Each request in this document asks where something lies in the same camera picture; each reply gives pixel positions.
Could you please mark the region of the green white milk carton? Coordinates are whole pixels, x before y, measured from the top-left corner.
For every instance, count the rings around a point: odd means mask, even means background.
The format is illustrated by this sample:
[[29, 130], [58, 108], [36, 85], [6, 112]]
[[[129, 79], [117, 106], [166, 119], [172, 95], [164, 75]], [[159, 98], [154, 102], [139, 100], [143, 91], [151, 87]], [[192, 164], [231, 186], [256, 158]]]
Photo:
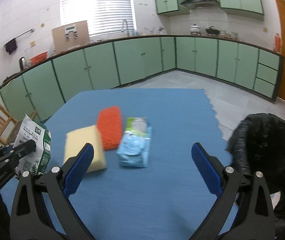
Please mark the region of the green white milk carton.
[[50, 131], [45, 125], [25, 114], [13, 146], [16, 147], [28, 140], [36, 143], [36, 149], [19, 160], [19, 165], [15, 168], [17, 176], [24, 171], [29, 171], [33, 175], [44, 174], [51, 159]]

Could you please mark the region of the orange foam net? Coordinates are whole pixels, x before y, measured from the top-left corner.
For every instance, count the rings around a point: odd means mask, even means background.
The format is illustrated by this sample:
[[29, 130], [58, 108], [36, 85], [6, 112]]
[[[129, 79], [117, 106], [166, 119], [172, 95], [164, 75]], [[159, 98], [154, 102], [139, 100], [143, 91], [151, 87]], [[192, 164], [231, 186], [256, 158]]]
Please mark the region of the orange foam net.
[[97, 128], [105, 151], [118, 148], [122, 138], [122, 115], [118, 106], [101, 110], [97, 117]]

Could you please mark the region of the light blue wipes pack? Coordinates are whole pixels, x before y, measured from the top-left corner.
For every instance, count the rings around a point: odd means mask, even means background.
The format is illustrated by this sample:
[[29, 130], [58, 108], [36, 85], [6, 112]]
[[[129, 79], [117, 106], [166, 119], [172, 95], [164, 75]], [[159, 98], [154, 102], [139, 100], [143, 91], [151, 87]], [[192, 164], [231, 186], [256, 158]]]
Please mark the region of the light blue wipes pack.
[[127, 118], [117, 156], [120, 166], [147, 168], [151, 147], [152, 126], [146, 117]]

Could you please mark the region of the black trash bag bin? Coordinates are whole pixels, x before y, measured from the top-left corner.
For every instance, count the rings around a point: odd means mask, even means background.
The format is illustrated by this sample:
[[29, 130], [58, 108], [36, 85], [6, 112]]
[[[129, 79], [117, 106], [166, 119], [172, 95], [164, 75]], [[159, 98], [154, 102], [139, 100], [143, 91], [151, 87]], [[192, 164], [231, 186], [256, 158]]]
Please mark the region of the black trash bag bin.
[[275, 236], [285, 239], [285, 120], [270, 113], [248, 115], [232, 133], [226, 150], [235, 170], [244, 175], [262, 172], [270, 194], [280, 193], [274, 208]]

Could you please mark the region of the green lower cabinets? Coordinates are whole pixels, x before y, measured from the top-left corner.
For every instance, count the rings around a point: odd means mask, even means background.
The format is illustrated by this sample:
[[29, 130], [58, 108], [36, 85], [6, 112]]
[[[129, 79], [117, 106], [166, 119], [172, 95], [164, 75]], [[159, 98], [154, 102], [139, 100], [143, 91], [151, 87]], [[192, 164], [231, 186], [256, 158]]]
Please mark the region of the green lower cabinets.
[[0, 96], [16, 119], [36, 110], [44, 121], [80, 92], [123, 87], [177, 69], [274, 102], [283, 65], [277, 52], [224, 38], [118, 38], [60, 53], [18, 72], [0, 85]]

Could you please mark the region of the electric kettle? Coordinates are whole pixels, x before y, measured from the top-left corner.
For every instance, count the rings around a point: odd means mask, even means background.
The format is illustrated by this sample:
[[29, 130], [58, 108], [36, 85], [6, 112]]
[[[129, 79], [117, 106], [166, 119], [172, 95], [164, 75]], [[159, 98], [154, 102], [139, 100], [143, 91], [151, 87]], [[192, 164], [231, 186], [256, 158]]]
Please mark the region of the electric kettle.
[[25, 57], [21, 57], [19, 59], [19, 68], [21, 71], [23, 71], [27, 68], [27, 61], [26, 61]]

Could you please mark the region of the red basin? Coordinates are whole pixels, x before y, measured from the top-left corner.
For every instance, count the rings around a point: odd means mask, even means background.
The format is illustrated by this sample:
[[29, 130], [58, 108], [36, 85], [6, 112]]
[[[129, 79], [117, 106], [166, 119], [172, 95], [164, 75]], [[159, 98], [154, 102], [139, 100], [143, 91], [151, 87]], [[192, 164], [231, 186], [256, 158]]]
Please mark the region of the red basin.
[[30, 59], [32, 65], [38, 64], [47, 59], [47, 51], [40, 53]]

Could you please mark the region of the dark towel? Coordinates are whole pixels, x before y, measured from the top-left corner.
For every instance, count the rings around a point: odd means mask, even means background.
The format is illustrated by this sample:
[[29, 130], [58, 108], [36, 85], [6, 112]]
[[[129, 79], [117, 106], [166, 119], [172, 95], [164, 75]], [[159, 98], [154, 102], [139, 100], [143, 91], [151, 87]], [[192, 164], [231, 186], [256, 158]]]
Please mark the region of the dark towel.
[[11, 39], [10, 41], [8, 41], [5, 45], [4, 45], [5, 51], [11, 55], [13, 52], [16, 51], [17, 49], [17, 42], [16, 42], [16, 38]]

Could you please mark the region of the cardboard box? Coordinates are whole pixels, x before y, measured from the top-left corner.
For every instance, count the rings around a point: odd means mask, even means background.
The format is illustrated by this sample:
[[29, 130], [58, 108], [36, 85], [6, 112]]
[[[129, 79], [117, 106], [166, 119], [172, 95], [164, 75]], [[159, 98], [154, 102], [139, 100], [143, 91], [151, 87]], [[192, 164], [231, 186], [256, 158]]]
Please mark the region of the cardboard box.
[[52, 29], [56, 54], [85, 46], [90, 42], [87, 21], [79, 21]]

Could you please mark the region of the faucet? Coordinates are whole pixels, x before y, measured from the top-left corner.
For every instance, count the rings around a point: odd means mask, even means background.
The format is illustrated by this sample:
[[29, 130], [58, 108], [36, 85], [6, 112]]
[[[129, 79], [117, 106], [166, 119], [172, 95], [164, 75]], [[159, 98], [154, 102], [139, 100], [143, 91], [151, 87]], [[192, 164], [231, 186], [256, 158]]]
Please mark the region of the faucet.
[[129, 37], [129, 29], [128, 29], [128, 23], [127, 23], [126, 19], [122, 20], [122, 29], [121, 29], [121, 31], [123, 33], [126, 33], [126, 36]]

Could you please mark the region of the window blinds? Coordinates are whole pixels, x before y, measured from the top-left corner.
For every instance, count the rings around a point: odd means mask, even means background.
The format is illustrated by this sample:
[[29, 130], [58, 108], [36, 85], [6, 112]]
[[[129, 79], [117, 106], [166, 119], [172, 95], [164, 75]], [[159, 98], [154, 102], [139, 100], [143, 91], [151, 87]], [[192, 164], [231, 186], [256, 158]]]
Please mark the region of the window blinds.
[[87, 21], [89, 35], [120, 32], [126, 19], [136, 29], [132, 0], [60, 0], [61, 24]]

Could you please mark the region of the orange thermos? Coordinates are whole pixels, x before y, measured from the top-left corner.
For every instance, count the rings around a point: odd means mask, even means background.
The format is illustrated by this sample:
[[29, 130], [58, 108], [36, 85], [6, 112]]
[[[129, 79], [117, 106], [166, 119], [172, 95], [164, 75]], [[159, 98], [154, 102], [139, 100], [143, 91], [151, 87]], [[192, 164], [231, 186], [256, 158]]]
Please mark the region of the orange thermos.
[[281, 36], [278, 33], [274, 36], [274, 51], [281, 53]]

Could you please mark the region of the white pot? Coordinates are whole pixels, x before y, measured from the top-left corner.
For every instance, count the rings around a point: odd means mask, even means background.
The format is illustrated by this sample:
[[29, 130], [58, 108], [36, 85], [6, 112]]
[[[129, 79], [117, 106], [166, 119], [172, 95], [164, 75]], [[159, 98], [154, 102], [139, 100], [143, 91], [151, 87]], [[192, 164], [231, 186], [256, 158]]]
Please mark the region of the white pot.
[[190, 34], [191, 35], [201, 35], [201, 28], [196, 24], [191, 25]]

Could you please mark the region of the range hood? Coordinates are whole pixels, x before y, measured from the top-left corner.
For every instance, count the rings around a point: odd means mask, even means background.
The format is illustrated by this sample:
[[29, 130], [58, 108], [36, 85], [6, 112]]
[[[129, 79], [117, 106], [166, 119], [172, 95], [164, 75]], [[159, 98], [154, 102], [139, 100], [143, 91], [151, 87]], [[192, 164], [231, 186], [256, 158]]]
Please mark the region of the range hood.
[[207, 7], [220, 7], [217, 0], [187, 0], [181, 3], [181, 6], [189, 9], [200, 9]]

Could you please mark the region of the towel rail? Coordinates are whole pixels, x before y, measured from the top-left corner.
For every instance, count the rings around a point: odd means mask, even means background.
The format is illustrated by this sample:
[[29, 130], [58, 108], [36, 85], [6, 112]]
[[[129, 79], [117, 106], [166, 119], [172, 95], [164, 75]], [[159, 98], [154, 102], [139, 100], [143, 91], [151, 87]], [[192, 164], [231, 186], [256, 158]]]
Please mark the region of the towel rail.
[[25, 35], [27, 33], [33, 33], [34, 31], [35, 31], [35, 29], [31, 28], [30, 30], [27, 30], [27, 31], [21, 33], [20, 35], [16, 36], [14, 39], [18, 39], [19, 37], [21, 37], [21, 36], [23, 36], [23, 35]]

